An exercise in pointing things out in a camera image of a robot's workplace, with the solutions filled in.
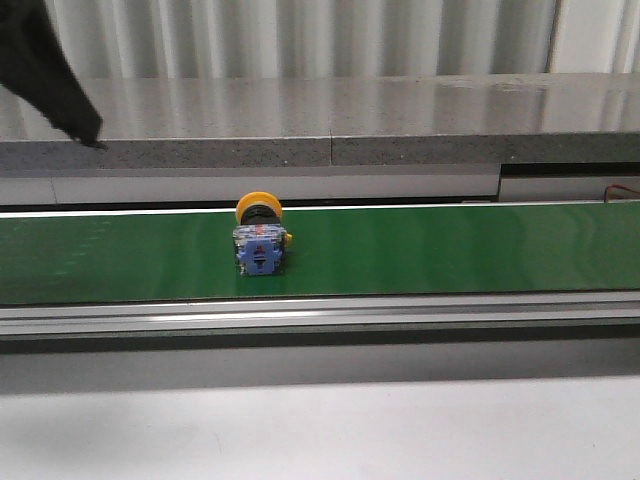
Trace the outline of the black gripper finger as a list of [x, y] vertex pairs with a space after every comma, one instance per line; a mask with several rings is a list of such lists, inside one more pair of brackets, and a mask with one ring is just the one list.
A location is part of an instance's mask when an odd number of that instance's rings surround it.
[[103, 119], [73, 73], [43, 1], [1, 3], [1, 85], [71, 140], [106, 147], [99, 140]]

